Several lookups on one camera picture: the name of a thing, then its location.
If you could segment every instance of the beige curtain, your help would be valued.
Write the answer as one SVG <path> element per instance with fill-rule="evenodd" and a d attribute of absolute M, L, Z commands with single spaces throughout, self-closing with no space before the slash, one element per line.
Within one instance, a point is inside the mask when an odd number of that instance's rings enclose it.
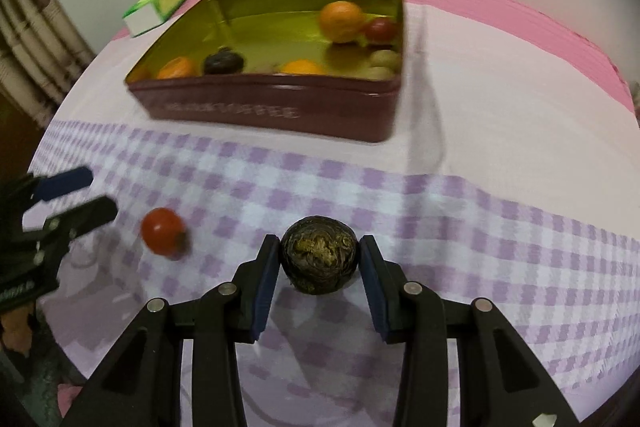
<path fill-rule="evenodd" d="M 57 0 L 0 0 L 0 89 L 39 126 L 94 57 Z"/>

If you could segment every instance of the red fruit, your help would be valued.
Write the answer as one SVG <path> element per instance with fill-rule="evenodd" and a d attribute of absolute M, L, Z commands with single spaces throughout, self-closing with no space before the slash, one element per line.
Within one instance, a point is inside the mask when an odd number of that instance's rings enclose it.
<path fill-rule="evenodd" d="M 364 26 L 364 36 L 371 44 L 391 44 L 398 35 L 398 23 L 389 17 L 377 17 Z"/>
<path fill-rule="evenodd" d="M 187 245 L 187 229 L 174 211 L 154 208 L 140 224 L 140 233 L 153 253 L 170 257 L 181 253 Z"/>

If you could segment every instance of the pink tablecloth border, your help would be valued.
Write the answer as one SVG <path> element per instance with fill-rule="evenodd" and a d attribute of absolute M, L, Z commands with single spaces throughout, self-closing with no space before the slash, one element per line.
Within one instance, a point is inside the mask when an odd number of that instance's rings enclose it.
<path fill-rule="evenodd" d="M 199 0 L 187 0 L 180 15 Z M 634 110 L 629 88 L 618 68 L 595 44 L 550 17 L 514 0 L 406 0 L 493 26 L 566 60 L 628 110 Z M 128 36 L 123 28 L 114 39 Z"/>

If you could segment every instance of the tablecloth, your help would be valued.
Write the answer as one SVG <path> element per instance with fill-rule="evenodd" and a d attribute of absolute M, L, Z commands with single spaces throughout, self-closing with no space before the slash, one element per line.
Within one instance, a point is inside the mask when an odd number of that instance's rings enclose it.
<path fill-rule="evenodd" d="M 171 22 L 100 52 L 32 164 L 38 173 L 87 164 L 94 184 L 26 218 L 36 225 L 95 194 L 118 201 L 112 225 L 75 242 L 43 304 L 84 374 L 147 299 L 202 295 L 253 258 L 264 234 L 311 214 L 373 233 L 387 259 L 444 298 L 491 298 L 580 418 L 638 367 L 640 146 L 616 68 L 511 0 L 406 0 L 405 9 L 404 87 L 382 144 L 149 119 L 123 79 Z M 155 206 L 191 229 L 179 261 L 138 237 Z M 312 297 L 281 273 L 266 331 L 237 352 L 251 426 L 391 422 L 402 347 L 374 333 L 357 275 Z M 183 370 L 186 406 L 188 349 Z"/>

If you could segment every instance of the black fruit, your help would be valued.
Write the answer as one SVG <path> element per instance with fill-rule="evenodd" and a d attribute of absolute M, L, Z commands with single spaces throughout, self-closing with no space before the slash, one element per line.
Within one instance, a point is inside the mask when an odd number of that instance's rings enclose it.
<path fill-rule="evenodd" d="M 240 73 L 242 68 L 244 68 L 242 55 L 229 48 L 220 48 L 217 53 L 204 59 L 202 71 L 204 74 L 231 74 Z"/>
<path fill-rule="evenodd" d="M 358 241 L 347 225 L 324 216 L 305 217 L 282 238 L 280 263 L 302 293 L 321 295 L 342 288 L 358 263 Z"/>

